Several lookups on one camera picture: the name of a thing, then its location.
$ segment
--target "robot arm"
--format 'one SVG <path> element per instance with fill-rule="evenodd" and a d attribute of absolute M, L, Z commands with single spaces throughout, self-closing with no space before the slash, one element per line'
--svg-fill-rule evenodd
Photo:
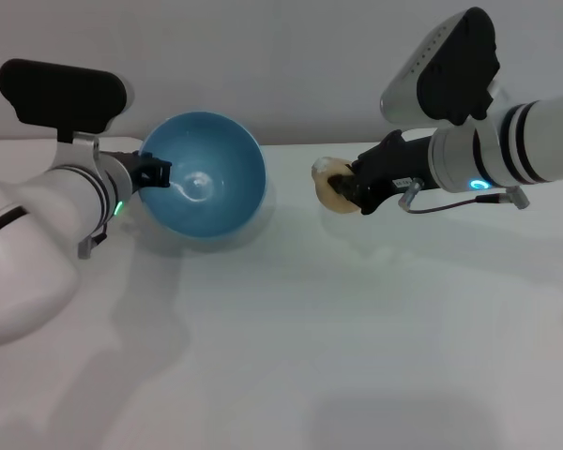
<path fill-rule="evenodd" d="M 112 74 L 13 60 L 0 71 L 0 88 L 22 121 L 58 129 L 48 171 L 18 185 L 0 182 L 1 345 L 68 303 L 79 284 L 71 251 L 89 258 L 135 191 L 169 186 L 171 163 L 99 151 L 93 133 L 125 105 L 123 83 Z"/>
<path fill-rule="evenodd" d="M 391 132 L 350 164 L 353 174 L 332 174 L 329 185 L 364 215 L 395 194 L 403 194 L 401 207 L 414 212 L 409 208 L 414 196 L 435 188 L 505 188 L 505 194 L 480 195 L 467 203 L 525 208 L 519 186 L 563 179 L 563 98 L 487 114 L 498 69 L 494 27 L 481 9 L 471 8 L 436 27 L 381 103 L 390 123 L 438 130 L 410 142 L 400 130 Z"/>

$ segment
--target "table surface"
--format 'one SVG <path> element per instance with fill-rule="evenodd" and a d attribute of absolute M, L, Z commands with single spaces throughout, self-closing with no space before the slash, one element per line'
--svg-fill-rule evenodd
<path fill-rule="evenodd" d="M 72 303 L 0 348 L 0 450 L 563 450 L 563 182 L 522 212 L 327 212 L 312 162 L 368 147 L 264 147 L 264 207 L 216 245 L 132 201 Z M 53 149 L 0 142 L 0 179 Z"/>

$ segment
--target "white wall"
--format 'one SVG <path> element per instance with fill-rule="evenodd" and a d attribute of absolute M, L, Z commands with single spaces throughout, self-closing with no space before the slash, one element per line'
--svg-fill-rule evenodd
<path fill-rule="evenodd" d="M 374 141 L 378 98 L 435 24 L 485 8 L 501 82 L 515 98 L 563 93 L 563 0 L 0 0 L 0 65 L 12 57 L 115 71 L 135 103 L 111 134 L 164 118 L 233 116 L 262 143 Z M 0 95 L 0 137 L 47 136 Z"/>

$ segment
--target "green led light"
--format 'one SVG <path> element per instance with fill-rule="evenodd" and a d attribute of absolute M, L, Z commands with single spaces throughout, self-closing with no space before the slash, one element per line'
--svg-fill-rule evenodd
<path fill-rule="evenodd" d="M 116 216 L 117 214 L 119 214 L 121 212 L 122 208 L 123 208 L 123 202 L 117 203 L 113 214 Z"/>

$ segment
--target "bread roll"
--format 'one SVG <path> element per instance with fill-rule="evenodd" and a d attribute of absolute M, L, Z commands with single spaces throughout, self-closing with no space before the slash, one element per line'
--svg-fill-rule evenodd
<path fill-rule="evenodd" d="M 311 168 L 312 180 L 315 182 L 315 193 L 319 202 L 330 211 L 339 214 L 348 214 L 358 211 L 358 206 L 347 201 L 344 196 L 336 193 L 327 182 L 333 175 L 351 175 L 352 172 L 346 164 L 350 161 L 337 159 L 335 157 L 320 157 Z"/>

